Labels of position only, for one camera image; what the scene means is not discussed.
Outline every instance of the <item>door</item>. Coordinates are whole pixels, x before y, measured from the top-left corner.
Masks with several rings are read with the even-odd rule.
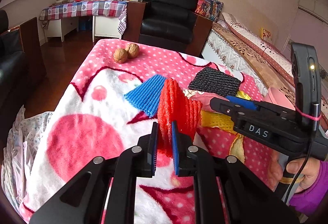
[[[290,60],[291,42],[309,44],[315,47],[320,64],[321,92],[328,99],[328,25],[317,17],[298,9],[290,32],[289,43],[282,50]]]

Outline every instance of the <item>purple sleeve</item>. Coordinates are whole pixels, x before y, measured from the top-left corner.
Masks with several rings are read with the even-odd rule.
[[[320,170],[315,183],[302,193],[296,193],[290,199],[290,205],[306,216],[316,210],[328,190],[328,163],[320,162]]]

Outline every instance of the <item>hand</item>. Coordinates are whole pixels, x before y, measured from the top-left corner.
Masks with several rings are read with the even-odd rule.
[[[282,168],[278,163],[278,158],[279,158],[279,153],[273,150],[271,155],[271,163],[269,165],[269,170],[268,170],[269,187],[272,191],[276,188],[283,174]],[[287,171],[289,173],[296,174],[300,169],[300,167],[302,166],[304,159],[305,158],[299,158],[289,162],[286,168]],[[295,193],[310,188],[312,184],[314,184],[314,182],[316,181],[319,175],[319,169],[320,169],[320,161],[310,157],[302,171],[302,174],[304,174],[304,179],[300,182],[300,185],[296,189]]]

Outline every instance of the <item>metal screw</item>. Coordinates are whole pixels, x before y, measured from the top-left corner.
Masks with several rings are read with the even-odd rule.
[[[196,153],[198,151],[198,147],[194,146],[194,145],[189,146],[188,151],[191,152],[191,153]]]
[[[132,152],[133,153],[139,153],[141,152],[142,148],[140,146],[134,146],[132,147]]]
[[[104,159],[101,156],[97,156],[93,159],[94,164],[100,164],[104,161]]]
[[[233,156],[233,155],[229,155],[229,156],[227,157],[227,161],[228,161],[229,163],[236,163],[236,162],[237,162],[237,158],[236,158],[235,156]]]

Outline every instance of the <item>black cable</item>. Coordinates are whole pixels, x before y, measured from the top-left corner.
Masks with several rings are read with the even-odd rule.
[[[310,158],[310,154],[311,154],[311,148],[312,148],[312,143],[313,143],[313,140],[314,140],[314,135],[311,136],[310,138],[310,143],[309,143],[309,148],[308,148],[308,152],[306,154],[306,158],[302,164],[302,166],[300,167],[300,169],[298,170],[298,172],[296,173],[291,185],[289,186],[288,190],[287,190],[287,193],[286,193],[286,196],[285,196],[285,204],[287,204],[287,201],[288,201],[288,197],[289,197],[289,194],[296,182],[296,180],[298,179],[298,177],[300,176],[300,174],[302,173],[302,170],[304,169],[306,163],[308,162],[309,158]]]

